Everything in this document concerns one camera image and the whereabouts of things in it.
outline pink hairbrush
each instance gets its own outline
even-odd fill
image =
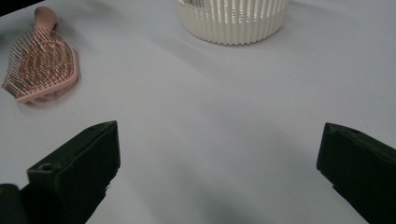
[[[62,90],[78,79],[76,53],[53,31],[55,12],[35,9],[35,27],[14,43],[2,88],[19,103]]]

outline white table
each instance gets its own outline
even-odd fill
[[[1,79],[38,6],[80,77],[40,105],[0,90],[0,183],[116,120],[121,168],[88,223],[366,223],[316,160],[326,122],[396,147],[396,1],[291,1],[276,34],[225,47],[187,33],[176,0],[47,0],[0,17]]]

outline white plastic container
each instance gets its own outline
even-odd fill
[[[289,0],[177,0],[184,28],[203,40],[244,45],[276,32]]]

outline hairbrush handle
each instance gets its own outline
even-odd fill
[[[35,29],[52,31],[56,22],[57,16],[49,7],[38,7],[35,9]]]

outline white basket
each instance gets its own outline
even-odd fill
[[[177,0],[184,28],[203,40],[244,45],[263,40],[282,25],[289,0]]]

